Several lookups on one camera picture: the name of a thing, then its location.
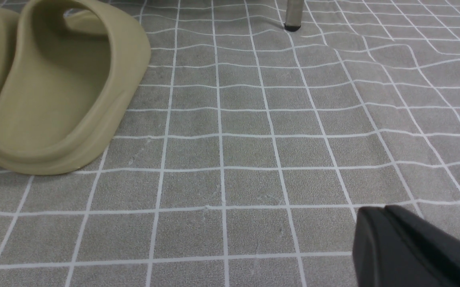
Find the rubber foot cap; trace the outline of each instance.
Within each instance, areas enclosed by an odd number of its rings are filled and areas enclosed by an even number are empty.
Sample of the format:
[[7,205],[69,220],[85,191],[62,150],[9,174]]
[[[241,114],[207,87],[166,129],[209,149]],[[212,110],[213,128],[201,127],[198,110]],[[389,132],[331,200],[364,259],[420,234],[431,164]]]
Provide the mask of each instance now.
[[297,31],[301,28],[301,26],[288,26],[287,24],[285,24],[285,30],[286,31]]

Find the metal leg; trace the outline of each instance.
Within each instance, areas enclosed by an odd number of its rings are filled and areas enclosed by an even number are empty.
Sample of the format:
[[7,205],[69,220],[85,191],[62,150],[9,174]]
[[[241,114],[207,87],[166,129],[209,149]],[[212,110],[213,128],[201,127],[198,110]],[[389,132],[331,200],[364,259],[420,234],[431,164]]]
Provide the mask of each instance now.
[[304,0],[288,0],[286,4],[286,22],[285,29],[287,31],[297,31],[301,27],[302,10],[304,8]]

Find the metal pole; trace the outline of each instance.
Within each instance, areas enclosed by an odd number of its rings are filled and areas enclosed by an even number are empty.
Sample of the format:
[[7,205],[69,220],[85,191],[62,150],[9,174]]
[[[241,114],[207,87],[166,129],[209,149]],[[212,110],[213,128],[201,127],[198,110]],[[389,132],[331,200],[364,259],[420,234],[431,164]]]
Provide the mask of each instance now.
[[286,4],[286,31],[297,31],[301,27],[304,0],[288,0]]

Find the floor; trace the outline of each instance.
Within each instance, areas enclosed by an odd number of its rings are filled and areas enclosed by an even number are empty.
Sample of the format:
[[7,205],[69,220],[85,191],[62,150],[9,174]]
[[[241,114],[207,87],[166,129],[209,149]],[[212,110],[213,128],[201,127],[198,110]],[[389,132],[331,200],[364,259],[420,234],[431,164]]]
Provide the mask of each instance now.
[[0,169],[0,287],[356,286],[364,205],[460,238],[460,0],[111,4],[150,67],[91,165]]

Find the wrinkled mat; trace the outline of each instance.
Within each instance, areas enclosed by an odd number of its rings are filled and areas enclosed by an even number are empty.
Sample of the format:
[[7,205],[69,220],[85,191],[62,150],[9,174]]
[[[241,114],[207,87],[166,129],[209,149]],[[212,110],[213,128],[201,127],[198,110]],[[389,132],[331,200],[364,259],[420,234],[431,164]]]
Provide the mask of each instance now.
[[112,4],[150,67],[94,163],[0,169],[0,287],[355,286],[363,205],[460,238],[460,0]]

